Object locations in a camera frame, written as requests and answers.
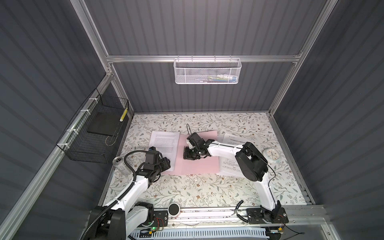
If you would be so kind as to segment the pink file folder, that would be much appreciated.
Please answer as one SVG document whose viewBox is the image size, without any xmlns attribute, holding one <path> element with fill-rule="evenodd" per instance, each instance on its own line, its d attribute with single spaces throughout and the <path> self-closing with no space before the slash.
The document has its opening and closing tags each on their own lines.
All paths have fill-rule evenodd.
<svg viewBox="0 0 384 240">
<path fill-rule="evenodd" d="M 207 151 L 203 150 L 203 155 L 198 151 L 190 150 L 187 144 L 189 135 L 180 134 L 177 147 L 176 158 L 171 162 L 171 168 L 164 175 L 195 175 L 195 174 L 216 174 L 219 172 L 219 158 L 206 156 Z"/>
</svg>

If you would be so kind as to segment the printed white paper sheet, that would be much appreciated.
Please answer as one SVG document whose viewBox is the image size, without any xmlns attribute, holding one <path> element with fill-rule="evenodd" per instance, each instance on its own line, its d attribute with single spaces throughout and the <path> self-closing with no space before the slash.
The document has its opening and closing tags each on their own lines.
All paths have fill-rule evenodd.
<svg viewBox="0 0 384 240">
<path fill-rule="evenodd" d="M 165 173 L 170 174 L 175 170 L 180 133 L 153 131 L 149 147 L 155 147 L 171 162 L 171 167 Z"/>
</svg>

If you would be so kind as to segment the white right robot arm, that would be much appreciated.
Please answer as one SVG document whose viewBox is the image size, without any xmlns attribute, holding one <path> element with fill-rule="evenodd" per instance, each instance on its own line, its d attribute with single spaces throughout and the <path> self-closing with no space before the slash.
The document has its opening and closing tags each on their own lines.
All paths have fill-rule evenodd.
<svg viewBox="0 0 384 240">
<path fill-rule="evenodd" d="M 207 157 L 222 157 L 236 160 L 244 177 L 255 183 L 261 205 L 258 217 L 266 223 L 273 223 L 280 216 L 281 202 L 276 199 L 269 178 L 267 159 L 250 142 L 243 145 L 221 143 L 212 139 L 204 140 L 197 133 L 187 137 L 183 159 L 199 160 Z"/>
</svg>

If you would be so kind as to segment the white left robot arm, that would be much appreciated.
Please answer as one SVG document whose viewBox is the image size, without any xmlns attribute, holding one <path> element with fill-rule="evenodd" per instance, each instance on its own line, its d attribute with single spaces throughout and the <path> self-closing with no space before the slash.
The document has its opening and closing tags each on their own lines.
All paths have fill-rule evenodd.
<svg viewBox="0 0 384 240">
<path fill-rule="evenodd" d="M 145 161 L 137 170 L 127 161 L 135 153 L 145 154 Z M 138 202 L 138 198 L 160 179 L 162 172 L 171 168 L 171 161 L 155 147 L 147 151 L 134 150 L 119 159 L 119 163 L 132 172 L 133 178 L 107 205 L 94 208 L 81 240 L 126 240 L 139 225 L 149 225 L 154 220 L 153 204 Z"/>
</svg>

